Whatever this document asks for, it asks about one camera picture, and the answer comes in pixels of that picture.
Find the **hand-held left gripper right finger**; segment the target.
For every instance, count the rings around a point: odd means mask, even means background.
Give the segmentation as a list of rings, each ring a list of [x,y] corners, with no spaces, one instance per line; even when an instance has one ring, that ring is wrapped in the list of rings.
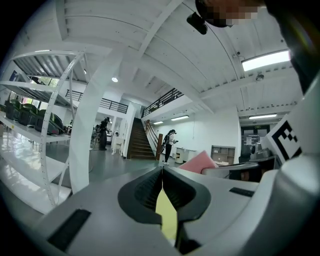
[[[162,186],[176,211],[175,248],[188,254],[224,231],[243,211],[257,182],[163,167]]]

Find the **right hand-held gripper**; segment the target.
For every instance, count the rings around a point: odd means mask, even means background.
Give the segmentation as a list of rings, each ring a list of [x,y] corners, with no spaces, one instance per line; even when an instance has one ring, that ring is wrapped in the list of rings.
[[[205,168],[202,175],[229,180],[260,180],[267,162],[273,161],[273,170],[302,154],[301,143],[285,115],[259,143],[251,146],[250,162]]]

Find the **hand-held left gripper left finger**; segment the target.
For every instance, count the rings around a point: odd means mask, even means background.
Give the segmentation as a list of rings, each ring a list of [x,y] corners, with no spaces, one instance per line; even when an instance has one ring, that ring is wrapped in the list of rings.
[[[162,168],[146,168],[77,192],[48,213],[36,232],[63,256],[180,256],[156,213]]]

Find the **pink cloth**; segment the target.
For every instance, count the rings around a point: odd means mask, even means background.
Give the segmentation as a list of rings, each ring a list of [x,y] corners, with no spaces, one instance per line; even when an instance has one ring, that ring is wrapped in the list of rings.
[[[179,169],[201,174],[204,169],[215,169],[218,165],[205,150],[178,167]]]

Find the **grey cubby shelf unit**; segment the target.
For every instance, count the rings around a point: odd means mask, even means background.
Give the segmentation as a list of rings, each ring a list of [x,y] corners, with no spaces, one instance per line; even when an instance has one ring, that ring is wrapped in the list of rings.
[[[235,147],[211,146],[211,158],[218,165],[232,165],[235,160]]]

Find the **black double door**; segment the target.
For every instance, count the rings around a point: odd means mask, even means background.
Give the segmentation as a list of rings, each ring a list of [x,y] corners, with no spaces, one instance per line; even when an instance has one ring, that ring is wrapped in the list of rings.
[[[241,127],[241,153],[250,153],[251,147],[260,143],[270,131],[269,125],[252,125]]]

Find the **white counter cabinet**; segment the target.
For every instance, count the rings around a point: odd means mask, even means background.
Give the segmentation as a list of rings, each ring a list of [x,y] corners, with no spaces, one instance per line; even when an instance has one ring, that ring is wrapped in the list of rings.
[[[177,147],[175,152],[175,162],[177,164],[183,164],[197,155],[196,150],[187,149],[184,147]]]

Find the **wooden stair handrail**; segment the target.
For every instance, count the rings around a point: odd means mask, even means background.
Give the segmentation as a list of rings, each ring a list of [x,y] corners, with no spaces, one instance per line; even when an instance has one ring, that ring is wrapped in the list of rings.
[[[145,124],[145,133],[148,139],[149,145],[151,147],[151,151],[157,161],[160,160],[161,156],[161,148],[163,142],[163,134],[156,134],[154,128],[152,127],[150,120],[144,122]]]

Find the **white side table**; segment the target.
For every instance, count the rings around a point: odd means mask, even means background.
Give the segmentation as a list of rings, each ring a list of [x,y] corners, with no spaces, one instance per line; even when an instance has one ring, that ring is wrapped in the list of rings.
[[[124,131],[117,129],[112,134],[112,142],[111,142],[112,155],[118,152],[120,156],[123,156],[124,144],[125,144]]]

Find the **white pillar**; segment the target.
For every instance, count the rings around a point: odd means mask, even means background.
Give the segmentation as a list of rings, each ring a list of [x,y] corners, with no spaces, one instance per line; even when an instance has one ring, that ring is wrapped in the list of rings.
[[[69,177],[73,194],[89,185],[92,130],[107,85],[120,67],[123,56],[123,49],[113,49],[103,59],[87,84],[77,107],[69,144]]]

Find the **dark wooden staircase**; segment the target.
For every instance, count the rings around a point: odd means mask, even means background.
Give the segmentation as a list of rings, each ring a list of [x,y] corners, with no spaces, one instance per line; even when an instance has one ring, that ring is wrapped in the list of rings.
[[[141,119],[134,118],[127,150],[127,159],[155,160]]]

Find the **black balcony railing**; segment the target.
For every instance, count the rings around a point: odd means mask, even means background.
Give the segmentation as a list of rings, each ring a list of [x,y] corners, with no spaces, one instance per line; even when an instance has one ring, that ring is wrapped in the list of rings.
[[[65,97],[67,99],[72,98],[73,101],[80,102],[83,97],[83,93],[79,92],[79,91],[74,91],[74,90],[72,92],[70,92],[70,90],[68,89],[65,94]],[[126,104],[122,104],[120,102],[116,102],[116,101],[109,100],[106,98],[101,99],[99,106],[101,108],[116,111],[116,112],[119,112],[122,114],[126,114],[128,111],[128,107],[129,107]]]
[[[171,89],[170,91],[165,93],[163,96],[161,96],[159,99],[157,99],[155,102],[153,102],[151,105],[146,107],[143,110],[141,117],[144,118],[145,116],[149,115],[150,113],[152,113],[152,112],[158,110],[159,108],[167,105],[168,103],[180,98],[183,95],[184,94],[182,92],[180,92],[179,90],[177,90],[175,88]]]

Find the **white metal shelf rack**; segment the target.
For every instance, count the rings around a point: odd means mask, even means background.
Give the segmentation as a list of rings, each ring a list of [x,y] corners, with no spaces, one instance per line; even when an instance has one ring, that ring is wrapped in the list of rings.
[[[65,82],[86,81],[84,51],[39,50],[11,59],[20,73],[13,81],[0,80],[0,86],[18,96],[46,105],[41,132],[8,119],[0,111],[4,132],[0,136],[0,182],[23,203],[41,214],[48,214],[71,194],[71,189],[54,183],[62,180],[68,162],[47,156],[47,145],[68,142],[70,136],[48,135],[48,124],[55,107],[74,112],[72,98],[62,91]]]

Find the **row of black cases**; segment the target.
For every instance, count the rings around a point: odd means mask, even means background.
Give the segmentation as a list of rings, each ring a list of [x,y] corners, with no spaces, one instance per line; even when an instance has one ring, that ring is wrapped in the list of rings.
[[[12,99],[5,101],[4,105],[0,104],[0,110],[5,112],[8,119],[18,121],[21,125],[34,128],[38,132],[42,131],[45,109],[39,110],[30,103],[21,104],[18,100]],[[47,134],[55,136],[64,134],[62,120],[54,113],[50,114]]]

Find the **person's black shirt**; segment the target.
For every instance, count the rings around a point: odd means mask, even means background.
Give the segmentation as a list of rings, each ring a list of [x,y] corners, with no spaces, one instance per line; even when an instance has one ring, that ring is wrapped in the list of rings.
[[[264,0],[278,22],[305,94],[320,71],[320,0]]]

